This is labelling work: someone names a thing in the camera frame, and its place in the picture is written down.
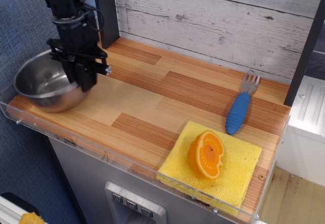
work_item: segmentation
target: metal bowl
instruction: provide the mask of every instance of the metal bowl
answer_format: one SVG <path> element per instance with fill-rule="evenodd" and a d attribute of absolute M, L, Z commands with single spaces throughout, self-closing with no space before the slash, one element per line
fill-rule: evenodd
<path fill-rule="evenodd" d="M 80 103 L 89 94 L 76 82 L 70 83 L 62 64 L 52 60 L 51 50 L 28 60 L 16 73 L 14 87 L 46 112 L 61 112 Z"/>

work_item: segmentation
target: halved orange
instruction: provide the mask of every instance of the halved orange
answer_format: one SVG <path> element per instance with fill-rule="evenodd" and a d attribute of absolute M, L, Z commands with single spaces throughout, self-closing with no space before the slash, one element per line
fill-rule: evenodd
<path fill-rule="evenodd" d="M 224 148 L 220 138 L 212 131 L 205 131 L 189 147 L 189 166 L 199 178 L 216 179 L 220 173 L 223 155 Z"/>

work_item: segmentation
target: blue fork handle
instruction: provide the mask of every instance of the blue fork handle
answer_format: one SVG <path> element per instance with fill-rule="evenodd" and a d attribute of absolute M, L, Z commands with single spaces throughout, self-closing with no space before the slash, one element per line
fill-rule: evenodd
<path fill-rule="evenodd" d="M 249 93 L 243 92 L 237 96 L 228 113 L 227 120 L 225 121 L 225 130 L 227 131 L 227 134 L 233 135 L 242 126 L 249 102 Z"/>

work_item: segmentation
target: shiplap wall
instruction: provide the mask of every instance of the shiplap wall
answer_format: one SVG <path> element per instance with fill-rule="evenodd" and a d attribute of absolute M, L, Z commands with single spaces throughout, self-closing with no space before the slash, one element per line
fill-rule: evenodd
<path fill-rule="evenodd" d="M 320 0 L 115 0 L 122 37 L 290 84 Z"/>

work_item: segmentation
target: black post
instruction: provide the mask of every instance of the black post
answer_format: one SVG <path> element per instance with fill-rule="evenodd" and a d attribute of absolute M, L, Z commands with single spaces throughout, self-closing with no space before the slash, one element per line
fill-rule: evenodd
<path fill-rule="evenodd" d="M 95 0 L 96 7 L 102 12 L 105 24 L 101 31 L 102 47 L 104 49 L 108 48 L 113 44 L 119 37 L 117 14 L 115 0 Z M 98 17 L 100 27 L 103 27 L 103 22 L 100 17 Z"/>
<path fill-rule="evenodd" d="M 287 106 L 292 106 L 298 92 L 301 81 L 305 75 L 307 65 L 311 54 L 314 50 L 318 35 L 320 34 L 321 28 L 325 20 L 325 0 L 320 0 L 313 24 L 311 25 L 309 35 L 307 37 L 306 44 L 304 46 L 303 52 L 300 56 L 299 63 L 296 68 L 296 72 L 291 81 L 290 89 L 285 98 L 284 104 Z"/>

